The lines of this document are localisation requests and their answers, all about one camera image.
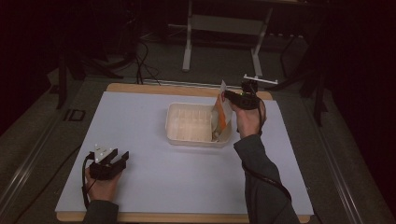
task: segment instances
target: plastic storage box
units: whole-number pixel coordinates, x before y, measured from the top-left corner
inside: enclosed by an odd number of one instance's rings
[[[172,145],[224,147],[231,137],[231,122],[219,141],[212,142],[211,112],[213,105],[172,103],[166,118],[166,136]]]

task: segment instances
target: white tabletop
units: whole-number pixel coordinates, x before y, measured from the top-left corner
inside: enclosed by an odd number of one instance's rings
[[[213,97],[105,92],[78,154],[56,212],[85,212],[81,169],[94,145],[130,152],[115,203],[121,213],[246,214],[245,177],[233,149],[183,147],[168,143],[167,108],[174,102],[213,105]],[[262,141],[290,191],[297,215],[313,215],[303,178],[276,101],[264,101]]]

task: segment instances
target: sleeve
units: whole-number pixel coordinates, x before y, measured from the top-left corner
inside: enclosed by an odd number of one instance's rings
[[[249,170],[266,175],[280,183],[279,171],[265,153],[265,147],[257,134],[236,142],[236,152]],[[245,198],[250,223],[300,223],[291,201],[276,187],[245,174]]]
[[[116,224],[119,206],[108,202],[95,200],[90,202],[85,214],[84,224]]]

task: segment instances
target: metal frame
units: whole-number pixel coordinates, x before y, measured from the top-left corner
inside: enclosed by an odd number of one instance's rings
[[[187,43],[184,50],[183,72],[190,71],[191,62],[191,32],[194,30],[216,31],[223,33],[233,33],[242,35],[257,35],[258,41],[254,48],[251,49],[251,58],[253,61],[254,72],[256,77],[262,77],[262,67],[260,65],[259,51],[262,47],[262,41],[268,27],[273,9],[269,8],[264,21],[242,20],[234,18],[213,17],[192,14],[192,0],[189,1],[189,16],[187,18]]]

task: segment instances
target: black cable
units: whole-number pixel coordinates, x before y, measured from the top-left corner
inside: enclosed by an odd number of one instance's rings
[[[94,160],[94,153],[90,152],[90,154],[88,154],[87,157],[85,157],[84,162],[82,163],[82,197],[84,199],[84,205],[86,208],[88,208],[88,206],[90,205],[90,201],[88,200],[88,191],[87,191],[87,185],[85,183],[85,167],[87,166],[87,161],[88,160]]]
[[[145,56],[142,59],[142,62],[144,62],[149,55],[149,46],[147,44],[143,43],[142,41],[139,41],[139,44],[143,45],[146,49]]]
[[[136,71],[136,84],[143,85],[143,78],[141,73],[142,64],[139,62],[139,57],[136,55],[137,71]]]
[[[44,188],[42,190],[40,190],[40,192],[38,192],[38,194],[35,196],[35,198],[26,206],[25,209],[23,209],[23,211],[18,215],[17,219],[14,221],[14,223],[17,223],[20,218],[26,213],[26,211],[28,211],[32,205],[35,203],[35,201],[41,196],[41,194],[45,191],[45,189],[50,185],[50,183],[52,182],[52,180],[55,178],[55,176],[59,173],[59,171],[62,169],[62,167],[64,167],[64,164],[73,156],[73,154],[75,154],[79,149],[81,148],[81,145],[79,145],[78,147],[76,147],[67,157],[66,159],[64,159],[64,161],[61,163],[61,165],[58,167],[58,169],[55,171],[55,173],[53,174],[53,176],[49,179],[49,181],[47,182],[47,184],[44,186]]]
[[[244,163],[242,163],[242,168],[244,169],[245,173],[247,173],[249,175],[253,175],[254,177],[256,177],[256,178],[264,181],[265,183],[270,184],[270,185],[276,187],[277,189],[279,189],[280,191],[282,191],[285,194],[285,196],[291,201],[291,195],[290,195],[289,191],[280,182],[277,182],[276,180],[274,180],[268,176],[259,174],[257,172],[254,172],[254,171],[248,169]]]
[[[254,97],[257,97],[257,99],[259,100],[259,106],[258,106],[258,110],[259,110],[259,125],[260,125],[260,129],[259,129],[259,135],[262,135],[262,126],[264,126],[264,122],[265,120],[262,120],[262,109],[260,107],[260,103],[262,103],[262,99],[260,99],[257,95],[256,95],[256,91],[254,90],[254,88],[251,86],[251,83],[249,83],[248,85],[250,87],[251,90],[251,94]]]
[[[160,74],[160,71],[159,71],[157,68],[155,68],[155,67],[152,67],[152,66],[149,66],[149,65],[145,64],[144,62],[142,62],[142,65],[145,67],[146,71],[148,72],[149,77],[152,77],[153,79],[155,79],[155,81],[158,83],[158,85],[161,86],[160,81],[156,78],[156,76],[158,76],[158,75]],[[154,69],[157,73],[156,73],[155,75],[153,75],[153,74],[149,71],[149,68]]]
[[[98,180],[98,178],[96,178],[95,180],[93,180],[93,183],[90,185],[90,187],[87,189],[87,193],[90,192],[91,188],[93,187],[93,185],[96,183],[96,181]]]

